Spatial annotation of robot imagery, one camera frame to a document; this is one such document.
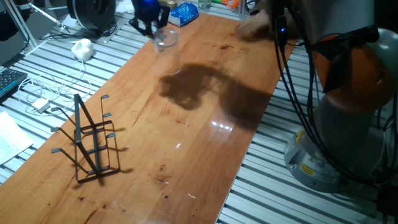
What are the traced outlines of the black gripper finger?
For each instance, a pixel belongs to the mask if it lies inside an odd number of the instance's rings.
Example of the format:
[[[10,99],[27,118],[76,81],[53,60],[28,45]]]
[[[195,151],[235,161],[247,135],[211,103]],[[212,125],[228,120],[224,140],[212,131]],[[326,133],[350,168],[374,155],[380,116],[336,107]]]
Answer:
[[[129,20],[129,24],[143,36],[150,39],[154,38],[151,23],[145,23],[144,21],[139,20],[137,17],[133,17]]]
[[[161,6],[160,13],[157,21],[157,28],[161,29],[165,27],[169,20],[170,8],[168,6]]]

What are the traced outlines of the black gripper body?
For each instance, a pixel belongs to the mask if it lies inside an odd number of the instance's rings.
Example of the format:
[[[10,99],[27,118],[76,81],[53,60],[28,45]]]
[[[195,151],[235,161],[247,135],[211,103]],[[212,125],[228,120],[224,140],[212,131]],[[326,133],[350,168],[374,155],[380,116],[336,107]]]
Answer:
[[[133,21],[144,23],[159,22],[162,6],[158,0],[133,0],[134,18]]]

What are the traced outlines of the person's bare hand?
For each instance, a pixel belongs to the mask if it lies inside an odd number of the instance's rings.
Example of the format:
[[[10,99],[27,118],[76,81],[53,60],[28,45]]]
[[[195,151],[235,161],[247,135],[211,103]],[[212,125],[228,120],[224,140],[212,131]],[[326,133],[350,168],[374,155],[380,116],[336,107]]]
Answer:
[[[234,34],[237,38],[248,42],[270,40],[272,28],[268,13],[262,9],[247,17],[234,28]]]

